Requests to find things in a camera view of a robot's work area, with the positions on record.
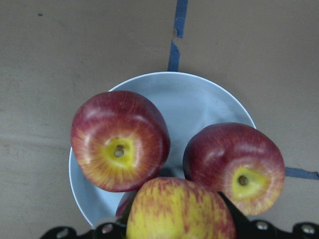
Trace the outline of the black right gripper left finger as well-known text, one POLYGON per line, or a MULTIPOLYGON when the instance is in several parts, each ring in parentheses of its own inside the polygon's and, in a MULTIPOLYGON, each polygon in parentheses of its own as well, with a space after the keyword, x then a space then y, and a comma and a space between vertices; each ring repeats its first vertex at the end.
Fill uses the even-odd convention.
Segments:
POLYGON ((124 239, 127 221, 132 205, 116 217, 114 222, 104 222, 84 234, 77 234, 71 227, 54 227, 45 232, 40 239, 124 239))

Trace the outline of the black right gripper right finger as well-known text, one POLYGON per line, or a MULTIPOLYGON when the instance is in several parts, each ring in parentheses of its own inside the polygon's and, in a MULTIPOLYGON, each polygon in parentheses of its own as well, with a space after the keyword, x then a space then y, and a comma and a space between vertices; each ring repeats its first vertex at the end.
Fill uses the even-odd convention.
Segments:
POLYGON ((317 239, 319 225, 301 222, 293 226, 291 232, 283 231, 268 221, 249 220, 223 192, 218 193, 230 212, 239 239, 317 239))

